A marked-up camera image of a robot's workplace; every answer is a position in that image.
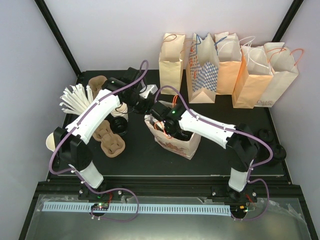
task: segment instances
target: black table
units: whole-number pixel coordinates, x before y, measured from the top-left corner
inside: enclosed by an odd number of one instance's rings
[[[86,86],[88,81],[96,76],[103,75],[107,78],[119,78],[124,70],[95,70],[86,71],[77,83]],[[147,84],[159,86],[159,71],[149,70],[146,75]],[[181,90],[184,99],[188,102],[186,74],[184,72]],[[172,102],[172,95],[161,95],[160,100]],[[217,95],[215,103],[189,104],[189,106],[206,117],[222,123],[249,125],[254,134],[259,129],[271,130],[276,136],[276,131],[268,108],[255,107],[254,109],[233,108],[230,95]],[[67,114],[64,127],[75,120],[77,116]],[[88,143],[93,152],[93,162],[104,176],[145,176],[145,177],[208,177],[229,176],[230,166],[226,151],[214,142],[202,137],[199,147],[191,160],[163,149],[154,141],[144,122],[144,116],[129,113],[128,132],[123,136],[125,150],[115,158],[108,158],[100,147],[100,142],[91,138]],[[67,168],[67,164],[60,162],[58,169]],[[252,176],[284,176],[286,164],[278,164],[273,167],[256,167]]]

